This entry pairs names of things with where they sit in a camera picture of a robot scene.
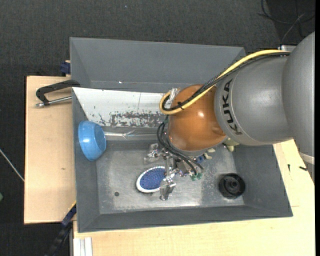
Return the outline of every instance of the gray metal tray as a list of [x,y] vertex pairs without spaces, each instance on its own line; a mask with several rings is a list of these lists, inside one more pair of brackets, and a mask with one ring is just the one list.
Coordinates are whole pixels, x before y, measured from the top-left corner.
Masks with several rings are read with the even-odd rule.
[[[82,86],[136,92],[167,92],[172,87],[204,83],[245,53],[239,47],[72,38],[72,79]],[[292,216],[273,147],[223,145],[203,164],[201,180],[175,177],[167,201],[144,194],[136,180],[145,170],[143,157],[155,141],[113,141],[95,162],[88,161],[78,142],[78,124],[87,120],[72,92],[73,140],[79,232],[184,225]],[[246,190],[226,199],[220,176],[237,173]]]

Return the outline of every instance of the blue scrub brush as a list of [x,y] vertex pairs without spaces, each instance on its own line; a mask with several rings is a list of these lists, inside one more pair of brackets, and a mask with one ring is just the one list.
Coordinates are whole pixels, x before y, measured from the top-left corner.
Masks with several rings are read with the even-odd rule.
[[164,166],[155,166],[144,171],[136,181],[136,188],[143,193],[153,193],[160,189],[161,181],[166,178]]

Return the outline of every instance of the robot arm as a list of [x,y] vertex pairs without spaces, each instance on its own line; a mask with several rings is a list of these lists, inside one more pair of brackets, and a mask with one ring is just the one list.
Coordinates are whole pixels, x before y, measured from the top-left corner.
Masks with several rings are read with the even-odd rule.
[[302,159],[314,165],[315,33],[291,54],[260,53],[181,90],[170,109],[164,108],[170,93],[163,97],[173,149],[196,157],[227,139],[258,146],[293,138]]

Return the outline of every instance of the black floor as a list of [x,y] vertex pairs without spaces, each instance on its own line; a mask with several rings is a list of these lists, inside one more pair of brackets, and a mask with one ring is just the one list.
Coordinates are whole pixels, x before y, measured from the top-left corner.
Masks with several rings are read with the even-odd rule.
[[[264,7],[277,21],[262,15],[259,0],[0,0],[0,148],[23,175],[24,77],[61,76],[69,37],[241,46],[249,53],[297,44],[315,30],[315,0],[268,0]],[[59,225],[23,225],[24,184],[2,156],[0,192],[0,255],[43,255]],[[65,246],[59,255],[68,253]]]

